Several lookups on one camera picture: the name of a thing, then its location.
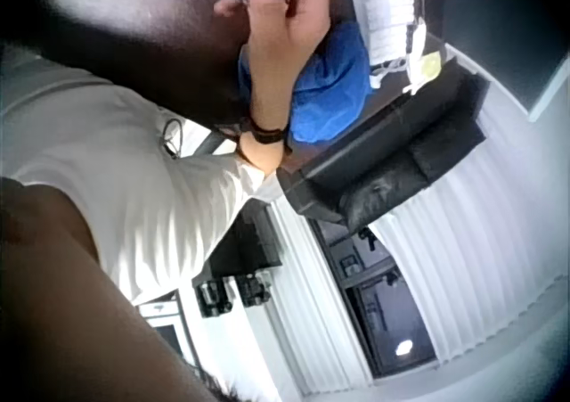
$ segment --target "hand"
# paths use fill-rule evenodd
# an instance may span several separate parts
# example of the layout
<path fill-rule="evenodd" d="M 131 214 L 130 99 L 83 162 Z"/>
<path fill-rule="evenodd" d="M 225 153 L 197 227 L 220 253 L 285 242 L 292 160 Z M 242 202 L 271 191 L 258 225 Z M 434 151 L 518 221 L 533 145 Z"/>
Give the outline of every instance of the hand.
<path fill-rule="evenodd" d="M 233 14 L 240 0 L 219 0 Z M 249 67 L 254 88 L 292 91 L 301 70 L 330 28 L 329 0 L 249 0 Z"/>

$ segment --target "couch cushion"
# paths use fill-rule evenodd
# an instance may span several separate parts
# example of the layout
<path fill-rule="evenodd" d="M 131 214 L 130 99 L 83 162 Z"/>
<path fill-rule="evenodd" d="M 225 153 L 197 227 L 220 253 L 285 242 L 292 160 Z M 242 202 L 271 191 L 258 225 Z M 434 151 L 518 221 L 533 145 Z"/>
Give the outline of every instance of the couch cushion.
<path fill-rule="evenodd" d="M 458 107 L 416 136 L 408 145 L 408 151 L 431 184 L 484 139 L 470 111 Z"/>
<path fill-rule="evenodd" d="M 412 156 L 397 152 L 354 184 L 339 202 L 351 233 L 375 221 L 428 186 Z"/>

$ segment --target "hair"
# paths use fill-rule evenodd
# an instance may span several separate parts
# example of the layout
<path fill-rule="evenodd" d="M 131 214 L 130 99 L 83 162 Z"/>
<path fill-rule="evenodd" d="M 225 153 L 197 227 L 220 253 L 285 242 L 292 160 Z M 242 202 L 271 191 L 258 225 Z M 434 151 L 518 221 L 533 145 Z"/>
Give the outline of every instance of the hair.
<path fill-rule="evenodd" d="M 188 364 L 194 375 L 196 375 L 200 381 L 206 386 L 212 396 L 218 402 L 255 402 L 251 399 L 242 399 L 238 395 L 235 388 L 229 389 L 226 393 L 222 390 L 220 382 L 210 373 L 207 373 L 201 366 Z"/>

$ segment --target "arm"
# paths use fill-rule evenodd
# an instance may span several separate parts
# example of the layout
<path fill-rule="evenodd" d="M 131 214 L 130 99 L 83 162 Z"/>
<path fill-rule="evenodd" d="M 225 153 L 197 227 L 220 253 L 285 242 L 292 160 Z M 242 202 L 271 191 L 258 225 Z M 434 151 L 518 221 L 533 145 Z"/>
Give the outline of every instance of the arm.
<path fill-rule="evenodd" d="M 220 0 L 216 12 L 231 16 L 240 0 Z M 253 83 L 251 118 L 264 130 L 289 124 L 293 86 L 330 27 L 329 0 L 250 0 L 248 41 Z M 283 158 L 283 142 L 260 144 L 251 133 L 240 139 L 247 160 L 270 175 Z"/>

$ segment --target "person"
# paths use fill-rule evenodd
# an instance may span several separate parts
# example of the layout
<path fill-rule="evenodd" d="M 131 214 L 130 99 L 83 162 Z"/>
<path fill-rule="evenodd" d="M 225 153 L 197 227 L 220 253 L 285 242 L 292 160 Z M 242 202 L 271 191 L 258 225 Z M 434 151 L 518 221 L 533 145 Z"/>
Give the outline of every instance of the person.
<path fill-rule="evenodd" d="M 43 59 L 4 62 L 3 387 L 18 399 L 217 400 L 133 305 L 196 275 L 282 160 L 329 0 L 250 0 L 248 16 L 254 130 L 231 156 L 172 160 L 164 116 L 136 93 Z"/>

